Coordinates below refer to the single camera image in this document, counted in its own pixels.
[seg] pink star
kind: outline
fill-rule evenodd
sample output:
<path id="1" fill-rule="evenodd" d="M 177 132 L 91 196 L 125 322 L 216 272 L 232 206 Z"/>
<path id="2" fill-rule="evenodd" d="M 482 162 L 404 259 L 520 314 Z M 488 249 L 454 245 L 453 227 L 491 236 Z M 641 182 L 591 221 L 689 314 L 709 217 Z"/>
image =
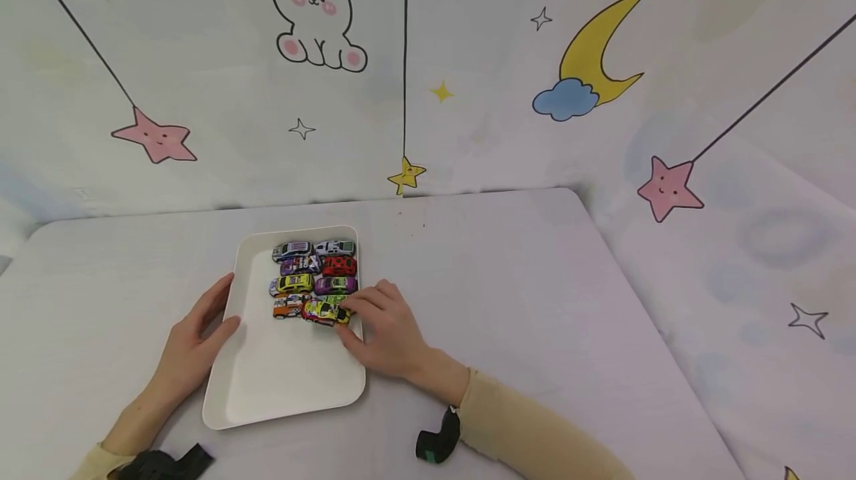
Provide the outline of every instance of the pink star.
<path id="1" fill-rule="evenodd" d="M 638 190 L 642 198 L 651 204 L 654 220 L 661 222 L 672 209 L 704 209 L 704 204 L 687 188 L 687 181 L 693 172 L 693 162 L 678 164 L 669 168 L 660 160 L 651 159 L 651 180 Z"/>
<path id="2" fill-rule="evenodd" d="M 149 159 L 155 164 L 163 163 L 166 159 L 196 160 L 196 155 L 184 145 L 187 135 L 190 135 L 190 129 L 180 126 L 159 126 L 136 107 L 134 107 L 134 125 L 111 132 L 112 137 L 139 143 L 146 149 Z"/>

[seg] toy car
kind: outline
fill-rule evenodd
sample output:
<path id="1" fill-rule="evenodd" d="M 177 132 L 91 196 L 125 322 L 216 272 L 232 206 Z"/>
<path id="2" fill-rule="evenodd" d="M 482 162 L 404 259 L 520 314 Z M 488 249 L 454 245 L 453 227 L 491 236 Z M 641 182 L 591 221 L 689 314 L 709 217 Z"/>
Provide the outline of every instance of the toy car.
<path id="1" fill-rule="evenodd" d="M 357 280 L 353 277 L 325 277 L 315 283 L 315 294 L 350 294 L 357 290 Z"/>
<path id="2" fill-rule="evenodd" d="M 348 298 L 347 296 L 319 296 L 305 303 L 300 316 L 309 322 L 322 324 L 323 326 L 333 326 L 337 322 L 339 324 L 347 324 L 351 320 L 351 312 L 344 307 L 340 307 L 340 301 Z"/>
<path id="3" fill-rule="evenodd" d="M 357 260 L 347 255 L 331 255 L 323 259 L 321 273 L 327 277 L 356 276 Z"/>
<path id="4" fill-rule="evenodd" d="M 312 254 L 310 242 L 286 242 L 273 249 L 273 262 L 282 262 L 288 257 L 299 257 Z"/>
<path id="5" fill-rule="evenodd" d="M 308 299 L 308 294 L 289 294 L 285 298 L 277 298 L 273 302 L 273 317 L 276 320 L 299 317 Z"/>
<path id="6" fill-rule="evenodd" d="M 292 276 L 295 273 L 321 273 L 321 257 L 317 255 L 288 257 L 281 262 L 280 276 Z"/>
<path id="7" fill-rule="evenodd" d="M 285 298 L 288 294 L 310 293 L 315 286 L 315 278 L 311 273 L 298 273 L 297 276 L 286 276 L 270 282 L 268 292 L 274 298 Z"/>
<path id="8" fill-rule="evenodd" d="M 327 255 L 351 255 L 357 252 L 357 245 L 351 240 L 325 240 L 315 244 L 315 253 L 321 256 Z"/>

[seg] plastic tray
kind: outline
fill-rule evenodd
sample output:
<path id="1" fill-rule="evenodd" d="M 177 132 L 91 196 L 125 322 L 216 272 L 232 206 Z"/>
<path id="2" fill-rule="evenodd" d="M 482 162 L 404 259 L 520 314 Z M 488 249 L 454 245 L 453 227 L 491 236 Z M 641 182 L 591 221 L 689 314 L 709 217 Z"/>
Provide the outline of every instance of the plastic tray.
<path id="1" fill-rule="evenodd" d="M 359 281 L 360 240 L 350 226 L 259 233 L 241 243 L 226 305 L 226 317 L 240 315 L 241 328 L 220 351 L 208 380 L 202 419 L 210 429 L 348 406 L 366 388 L 366 370 L 333 328 L 272 316 L 268 285 L 279 276 L 272 249 L 295 240 L 328 239 L 357 243 Z M 350 327 L 362 337 L 359 317 L 351 319 Z"/>

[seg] beige sleeve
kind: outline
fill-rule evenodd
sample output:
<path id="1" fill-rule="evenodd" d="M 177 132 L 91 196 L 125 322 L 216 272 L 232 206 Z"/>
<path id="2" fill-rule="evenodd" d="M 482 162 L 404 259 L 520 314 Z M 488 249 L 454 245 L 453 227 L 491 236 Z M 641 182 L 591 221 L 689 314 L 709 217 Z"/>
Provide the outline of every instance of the beige sleeve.
<path id="1" fill-rule="evenodd" d="M 136 456 L 116 456 L 101 447 L 101 443 L 92 447 L 83 463 L 73 474 L 71 480 L 106 480 L 109 473 L 134 461 Z"/>
<path id="2" fill-rule="evenodd" d="M 632 480 L 608 448 L 564 418 L 470 369 L 461 440 L 529 480 Z"/>

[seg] yellow crescent moon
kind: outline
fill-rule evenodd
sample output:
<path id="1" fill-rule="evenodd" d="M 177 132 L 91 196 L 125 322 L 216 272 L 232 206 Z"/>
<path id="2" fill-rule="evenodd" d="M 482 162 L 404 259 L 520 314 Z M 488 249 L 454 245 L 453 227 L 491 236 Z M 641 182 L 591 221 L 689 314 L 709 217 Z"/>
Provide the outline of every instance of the yellow crescent moon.
<path id="1" fill-rule="evenodd" d="M 595 107 L 617 99 L 643 75 L 633 75 L 625 80 L 613 80 L 603 70 L 603 52 L 606 51 L 609 40 L 612 39 L 621 22 L 624 22 L 627 14 L 640 1 L 620 0 L 604 8 L 601 13 L 591 18 L 584 28 L 580 29 L 562 58 L 559 79 L 573 77 L 582 81 L 584 85 L 591 85 L 591 90 L 600 96 Z"/>

